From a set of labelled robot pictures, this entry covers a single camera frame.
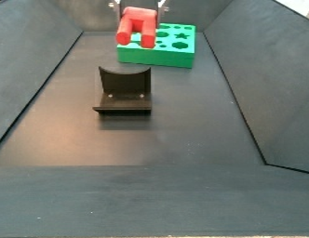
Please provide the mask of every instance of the bin floor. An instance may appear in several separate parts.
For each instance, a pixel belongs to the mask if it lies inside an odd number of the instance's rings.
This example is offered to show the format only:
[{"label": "bin floor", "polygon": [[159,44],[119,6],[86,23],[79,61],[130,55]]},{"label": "bin floor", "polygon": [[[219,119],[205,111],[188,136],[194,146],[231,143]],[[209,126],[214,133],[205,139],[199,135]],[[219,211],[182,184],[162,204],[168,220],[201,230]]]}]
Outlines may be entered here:
[{"label": "bin floor", "polygon": [[309,235],[309,174],[265,166],[205,36],[152,67],[148,115],[99,116],[112,33],[87,33],[0,144],[0,237]]}]

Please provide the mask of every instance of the star-shaped hole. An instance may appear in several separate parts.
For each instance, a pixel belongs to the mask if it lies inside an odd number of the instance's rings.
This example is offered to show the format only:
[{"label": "star-shaped hole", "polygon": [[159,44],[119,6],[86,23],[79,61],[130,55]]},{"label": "star-shaped hole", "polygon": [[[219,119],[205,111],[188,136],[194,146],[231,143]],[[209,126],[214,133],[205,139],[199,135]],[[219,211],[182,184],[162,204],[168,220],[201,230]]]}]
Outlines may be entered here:
[{"label": "star-shaped hole", "polygon": [[176,38],[176,39],[180,39],[180,38],[182,38],[182,39],[188,39],[188,37],[190,37],[190,36],[186,35],[184,33],[178,33],[178,34],[175,35],[175,38]]}]

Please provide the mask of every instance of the circular hole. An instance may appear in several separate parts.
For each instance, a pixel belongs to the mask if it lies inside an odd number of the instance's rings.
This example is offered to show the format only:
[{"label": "circular hole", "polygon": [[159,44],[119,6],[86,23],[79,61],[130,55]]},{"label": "circular hole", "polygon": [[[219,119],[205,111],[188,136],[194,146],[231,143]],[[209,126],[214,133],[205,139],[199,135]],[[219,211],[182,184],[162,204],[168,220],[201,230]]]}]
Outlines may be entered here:
[{"label": "circular hole", "polygon": [[168,34],[164,33],[164,32],[158,32],[156,33],[156,37],[167,37],[167,36],[168,36]]},{"label": "circular hole", "polygon": [[170,29],[170,26],[159,25],[159,29]]},{"label": "circular hole", "polygon": [[183,49],[183,48],[187,48],[190,45],[183,43],[183,42],[175,42],[172,43],[172,47],[174,48],[178,48],[178,49]]}]

